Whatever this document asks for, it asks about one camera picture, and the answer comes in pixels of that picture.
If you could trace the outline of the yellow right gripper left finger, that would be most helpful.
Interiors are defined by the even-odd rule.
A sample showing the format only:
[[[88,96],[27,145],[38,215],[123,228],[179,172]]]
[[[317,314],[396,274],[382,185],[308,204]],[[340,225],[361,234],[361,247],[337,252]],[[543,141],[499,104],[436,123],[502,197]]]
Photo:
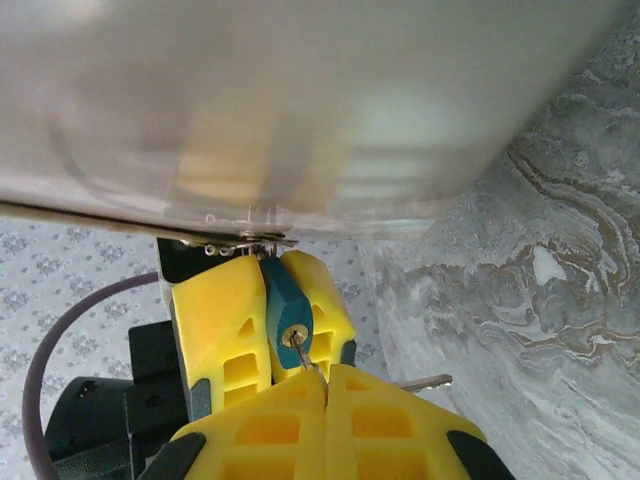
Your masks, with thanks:
[[[142,479],[323,479],[324,381],[300,372],[180,428]]]

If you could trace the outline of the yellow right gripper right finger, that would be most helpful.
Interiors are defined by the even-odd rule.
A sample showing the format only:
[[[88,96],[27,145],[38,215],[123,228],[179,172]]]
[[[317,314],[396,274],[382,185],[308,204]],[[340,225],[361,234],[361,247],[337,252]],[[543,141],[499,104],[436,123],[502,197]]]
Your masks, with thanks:
[[[331,367],[329,479],[512,479],[473,422],[350,365]]]

